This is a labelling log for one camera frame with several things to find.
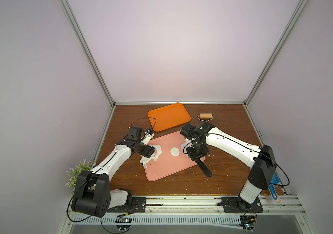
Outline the blue dustpan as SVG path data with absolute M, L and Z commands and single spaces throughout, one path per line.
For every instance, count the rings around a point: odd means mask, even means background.
M 281 202 L 281 199 L 280 199 L 279 195 L 277 194 L 277 192 L 275 190 L 275 188 L 276 188 L 276 186 L 278 185 L 279 182 L 280 182 L 280 180 L 278 178 L 278 175 L 277 175 L 277 173 L 275 173 L 272 180 L 271 180 L 270 186 L 269 186 L 269 191 L 270 191 L 271 196 L 273 198 L 273 201 L 275 203 L 280 203 Z

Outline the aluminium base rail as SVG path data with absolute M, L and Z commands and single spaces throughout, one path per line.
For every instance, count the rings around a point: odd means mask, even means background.
M 146 196 L 135 197 L 130 214 L 113 208 L 103 217 L 68 210 L 63 227 L 103 224 L 124 230 L 135 225 L 214 225 L 231 228 L 258 227 L 262 218 L 291 218 L 299 227 L 307 225 L 305 211 L 297 196 L 282 196 L 279 203 L 260 196 L 248 211 L 235 207 L 234 196 Z

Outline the pink silicone mat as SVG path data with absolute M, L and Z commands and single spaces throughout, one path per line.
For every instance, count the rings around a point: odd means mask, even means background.
M 149 181 L 157 181 L 177 172 L 196 166 L 187 154 L 183 153 L 183 148 L 187 144 L 180 132 L 174 132 L 165 136 L 152 139 L 149 145 L 160 145 L 162 154 L 157 161 L 151 160 L 145 168 L 146 177 Z M 180 154 L 177 157 L 171 155 L 170 150 L 177 147 Z

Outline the orange plastic tray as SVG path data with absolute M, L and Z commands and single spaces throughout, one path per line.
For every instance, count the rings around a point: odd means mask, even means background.
M 184 105 L 179 102 L 151 110 L 148 112 L 148 117 L 155 132 L 161 132 L 191 120 Z

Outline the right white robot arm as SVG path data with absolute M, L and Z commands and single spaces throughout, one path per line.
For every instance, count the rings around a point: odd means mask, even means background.
M 258 147 L 230 136 L 208 122 L 198 126 L 185 124 L 180 131 L 187 146 L 184 151 L 195 162 L 206 177 L 212 172 L 201 161 L 209 153 L 208 146 L 216 147 L 243 162 L 250 168 L 248 179 L 236 203 L 241 210 L 251 208 L 262 191 L 268 190 L 277 169 L 273 149 L 263 145 Z

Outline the round cut dough wrapper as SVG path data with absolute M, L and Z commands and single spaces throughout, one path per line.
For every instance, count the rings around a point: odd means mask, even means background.
M 177 147 L 173 147 L 173 148 L 170 150 L 170 153 L 171 153 L 172 156 L 177 157 L 177 156 L 179 156 L 179 154 L 180 154 L 180 150 L 179 150 Z

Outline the wooden rolling pin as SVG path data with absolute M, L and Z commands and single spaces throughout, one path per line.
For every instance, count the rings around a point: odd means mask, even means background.
M 200 121 L 211 121 L 213 119 L 213 114 L 212 113 L 200 113 L 198 115 L 198 119 Z

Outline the black handled metal spatula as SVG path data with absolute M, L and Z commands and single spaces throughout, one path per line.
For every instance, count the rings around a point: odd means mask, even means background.
M 207 146 L 203 143 L 188 142 L 184 148 L 183 153 L 195 162 L 206 177 L 212 177 L 211 170 L 203 163 L 201 158 L 204 158 L 209 152 Z

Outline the small green potted plant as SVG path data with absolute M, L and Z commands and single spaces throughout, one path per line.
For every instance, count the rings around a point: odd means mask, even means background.
M 83 171 L 90 171 L 95 166 L 95 163 L 83 159 L 76 166 L 68 168 L 66 171 L 66 187 L 74 190 L 79 174 Z

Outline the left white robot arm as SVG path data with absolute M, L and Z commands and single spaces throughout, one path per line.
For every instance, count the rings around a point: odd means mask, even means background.
M 110 181 L 132 155 L 139 153 L 150 159 L 155 148 L 149 145 L 154 130 L 130 127 L 128 134 L 119 140 L 101 163 L 90 171 L 83 170 L 77 177 L 71 210 L 89 216 L 103 217 L 109 211 L 125 212 L 133 210 L 130 190 L 110 188 Z

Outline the white dough lump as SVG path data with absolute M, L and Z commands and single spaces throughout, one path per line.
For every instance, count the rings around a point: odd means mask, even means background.
M 151 154 L 149 158 L 142 156 L 140 163 L 143 165 L 144 168 L 147 168 L 148 163 L 153 160 L 157 161 L 159 156 L 162 154 L 162 148 L 160 145 L 151 145 L 154 148 L 154 152 Z

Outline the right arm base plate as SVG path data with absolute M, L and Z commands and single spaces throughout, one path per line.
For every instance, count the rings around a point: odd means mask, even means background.
M 264 211 L 259 197 L 253 203 L 247 203 L 240 197 L 222 197 L 220 200 L 217 206 L 223 207 L 225 213 L 262 213 Z

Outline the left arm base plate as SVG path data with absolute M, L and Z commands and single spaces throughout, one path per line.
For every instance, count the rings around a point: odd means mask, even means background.
M 128 198 L 124 205 L 108 209 L 108 213 L 144 213 L 146 210 L 146 197 Z

